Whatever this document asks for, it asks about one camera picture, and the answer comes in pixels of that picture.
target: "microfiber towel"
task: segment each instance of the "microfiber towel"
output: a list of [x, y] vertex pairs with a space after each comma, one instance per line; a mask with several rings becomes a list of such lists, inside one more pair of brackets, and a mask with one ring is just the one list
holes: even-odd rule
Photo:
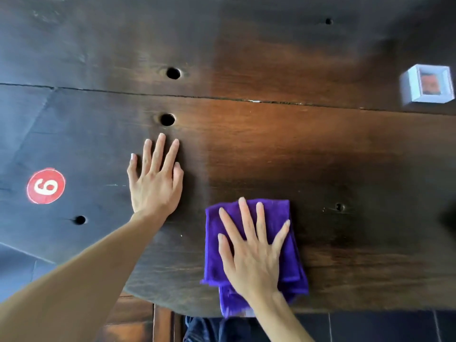
[[[253, 199], [247, 201], [250, 214], [256, 224], [256, 204], [262, 202], [265, 208], [266, 236], [269, 244], [272, 243], [276, 234], [282, 228], [286, 220], [290, 219], [290, 201]], [[230, 215], [242, 238], [246, 236], [242, 225], [242, 217], [238, 202], [220, 203], [206, 209], [206, 262], [204, 278], [201, 283], [218, 286], [220, 294], [220, 307], [224, 316], [231, 316], [248, 308], [247, 302], [236, 293], [223, 271], [223, 263], [219, 254], [218, 234], [224, 234], [228, 240], [228, 234], [219, 216], [219, 208], [223, 207]], [[304, 270], [299, 260], [299, 251], [295, 237], [290, 231], [285, 238], [279, 257], [279, 290], [285, 299], [290, 302], [297, 294], [308, 293], [308, 283]]]

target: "hole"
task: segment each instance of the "hole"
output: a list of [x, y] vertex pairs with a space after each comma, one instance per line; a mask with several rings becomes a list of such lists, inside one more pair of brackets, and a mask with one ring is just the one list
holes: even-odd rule
[[169, 78], [169, 79], [179, 79], [181, 77], [181, 72], [179, 69], [177, 68], [174, 68], [174, 67], [169, 67], [167, 70], [166, 70], [166, 76]]
[[175, 120], [176, 119], [173, 114], [163, 114], [160, 116], [160, 123], [163, 126], [171, 126]]
[[345, 205], [343, 205], [342, 203], [336, 203], [336, 210], [339, 211], [339, 212], [342, 212], [345, 210]]
[[74, 219], [73, 219], [73, 223], [74, 224], [77, 224], [78, 226], [80, 226], [81, 224], [84, 224], [84, 223], [87, 223], [87, 218], [85, 218], [85, 216], [76, 216]]

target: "red circle sticker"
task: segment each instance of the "red circle sticker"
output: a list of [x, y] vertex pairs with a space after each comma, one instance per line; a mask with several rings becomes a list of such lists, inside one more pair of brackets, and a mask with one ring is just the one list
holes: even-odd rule
[[46, 168], [32, 175], [27, 184], [27, 196], [35, 204], [56, 201], [65, 190], [65, 178], [54, 168]]

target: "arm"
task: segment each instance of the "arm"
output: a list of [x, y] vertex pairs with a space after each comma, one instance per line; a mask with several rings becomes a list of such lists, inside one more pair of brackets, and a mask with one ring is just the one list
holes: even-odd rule
[[132, 155], [130, 221], [0, 305], [0, 341], [93, 341], [145, 247], [177, 207], [183, 171], [174, 164], [179, 141], [164, 160], [165, 136], [144, 144], [142, 173]]
[[256, 206], [256, 232], [244, 198], [239, 199], [239, 208], [247, 241], [242, 239], [226, 211], [223, 208], [219, 211], [234, 247], [233, 257], [226, 237], [223, 234], [218, 235], [223, 270], [231, 285], [247, 300], [272, 342], [313, 342], [277, 289], [279, 255], [290, 228], [290, 221], [285, 222], [272, 245], [269, 245], [263, 204], [258, 203]]

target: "dark floor tile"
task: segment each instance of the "dark floor tile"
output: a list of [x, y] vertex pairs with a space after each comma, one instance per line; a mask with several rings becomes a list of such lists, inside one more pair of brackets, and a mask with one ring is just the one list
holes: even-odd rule
[[37, 259], [37, 264], [35, 265], [35, 269], [33, 270], [33, 278], [32, 281], [37, 280], [43, 275], [46, 275], [48, 272], [51, 272], [57, 267], [57, 265], [53, 263], [45, 262], [44, 260]]
[[31, 282], [35, 258], [0, 244], [0, 302]]
[[438, 342], [431, 311], [337, 312], [333, 342]]
[[442, 342], [456, 341], [456, 311], [437, 311]]
[[331, 335], [329, 333], [329, 316], [327, 313], [300, 314], [296, 317], [315, 341], [331, 341]]

